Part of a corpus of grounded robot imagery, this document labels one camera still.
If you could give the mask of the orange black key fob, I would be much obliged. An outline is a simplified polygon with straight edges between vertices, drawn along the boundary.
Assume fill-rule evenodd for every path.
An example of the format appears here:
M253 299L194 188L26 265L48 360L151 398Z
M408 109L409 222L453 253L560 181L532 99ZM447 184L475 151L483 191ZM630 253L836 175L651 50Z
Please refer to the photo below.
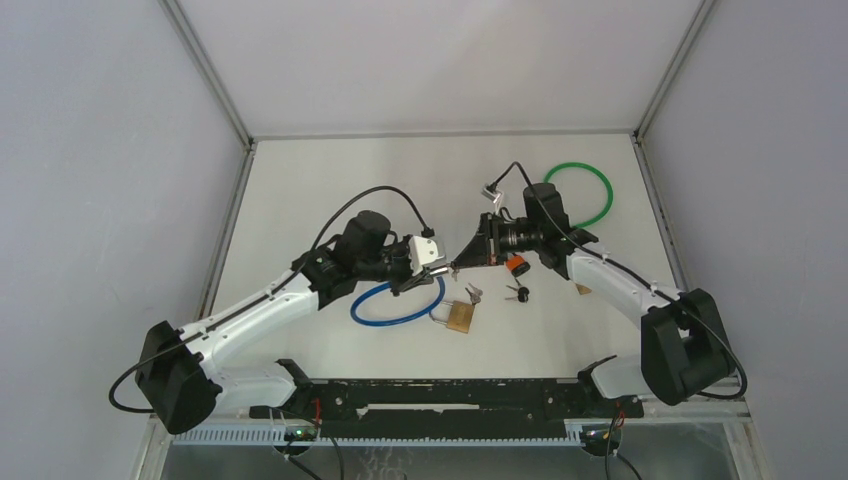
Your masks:
M509 257L505 262L505 267L514 278L520 278L531 269L531 265L520 255Z

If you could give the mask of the large brass padlock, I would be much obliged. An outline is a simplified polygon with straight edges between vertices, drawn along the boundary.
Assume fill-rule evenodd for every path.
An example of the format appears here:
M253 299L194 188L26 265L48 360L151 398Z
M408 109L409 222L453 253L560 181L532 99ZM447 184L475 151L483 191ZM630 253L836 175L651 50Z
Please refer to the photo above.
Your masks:
M448 330L468 334L477 305L471 300L442 300L428 313L428 317Z

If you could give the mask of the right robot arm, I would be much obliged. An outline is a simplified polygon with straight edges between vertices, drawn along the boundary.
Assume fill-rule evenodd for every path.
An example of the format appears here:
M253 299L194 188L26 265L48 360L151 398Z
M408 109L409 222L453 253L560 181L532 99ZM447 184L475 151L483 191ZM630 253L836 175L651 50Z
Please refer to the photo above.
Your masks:
M477 231L451 268L500 266L512 254L532 251L543 266L599 294L636 325L638 354L612 356L585 369L590 381L577 391L584 412L602 416L619 398L645 395L678 405L738 372L709 293L649 281L613 259L596 236L571 225L554 185L527 187L523 200L523 217L481 214Z

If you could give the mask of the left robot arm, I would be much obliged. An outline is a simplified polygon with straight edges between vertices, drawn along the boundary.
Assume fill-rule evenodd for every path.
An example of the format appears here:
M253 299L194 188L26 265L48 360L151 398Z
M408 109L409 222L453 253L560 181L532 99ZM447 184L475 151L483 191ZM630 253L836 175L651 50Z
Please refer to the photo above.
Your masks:
M230 368L229 358L278 328L351 294L363 281L401 293L431 280L444 258L430 232L393 243L389 220L362 211L342 233L293 261L277 280L215 315L181 328L162 321L145 337L134 381L171 434L211 415L253 406L290 417L311 407L311 388L279 363Z

